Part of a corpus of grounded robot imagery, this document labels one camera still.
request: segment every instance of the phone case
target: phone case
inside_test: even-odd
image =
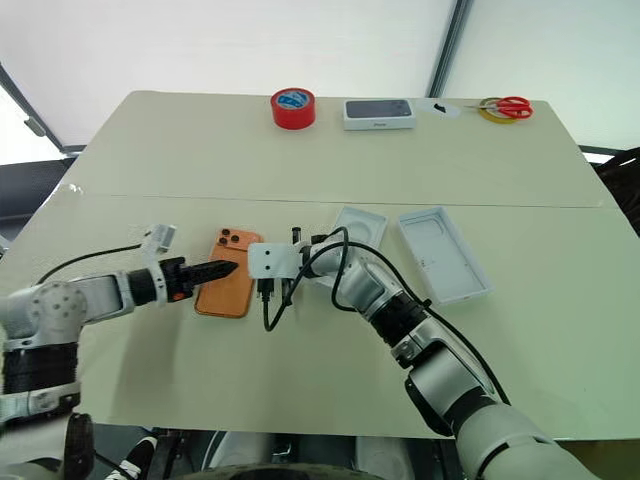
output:
[[[249,310],[253,278],[249,276],[247,250],[262,242],[254,232],[223,228],[218,232],[209,260],[230,260],[238,264],[228,277],[205,283],[200,288],[196,312],[216,317],[240,318]]]

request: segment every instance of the white table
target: white table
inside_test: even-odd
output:
[[[345,133],[338,100],[321,100],[301,132],[273,127],[265,102],[128,97],[0,262],[0,295],[80,253],[138,242],[152,223],[178,226],[170,255],[198,263],[222,227],[289,241],[292,226],[326,232],[344,202],[390,217],[381,250],[424,294],[395,220],[446,204],[496,290],[442,313],[513,403],[557,438],[640,436],[638,238],[548,106],[515,126],[425,113],[415,132]],[[57,278],[140,266],[128,252]],[[370,326],[319,287],[294,302],[270,334],[257,299],[243,319],[185,301],[85,329],[81,410],[111,423],[434,435]]]

